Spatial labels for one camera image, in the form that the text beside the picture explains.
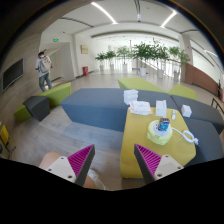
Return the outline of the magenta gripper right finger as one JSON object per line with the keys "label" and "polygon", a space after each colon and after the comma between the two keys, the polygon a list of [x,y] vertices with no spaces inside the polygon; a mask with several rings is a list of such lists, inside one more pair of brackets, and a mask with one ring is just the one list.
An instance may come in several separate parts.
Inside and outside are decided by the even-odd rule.
{"label": "magenta gripper right finger", "polygon": [[146,184],[183,169],[170,155],[160,155],[139,144],[134,145],[134,155]]}

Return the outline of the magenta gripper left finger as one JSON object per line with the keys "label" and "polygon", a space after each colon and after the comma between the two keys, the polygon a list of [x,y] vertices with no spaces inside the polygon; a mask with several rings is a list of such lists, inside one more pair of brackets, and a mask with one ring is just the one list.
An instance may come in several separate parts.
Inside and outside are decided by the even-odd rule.
{"label": "magenta gripper left finger", "polygon": [[78,186],[83,186],[95,155],[95,145],[87,146],[69,157],[61,156],[47,171]]}

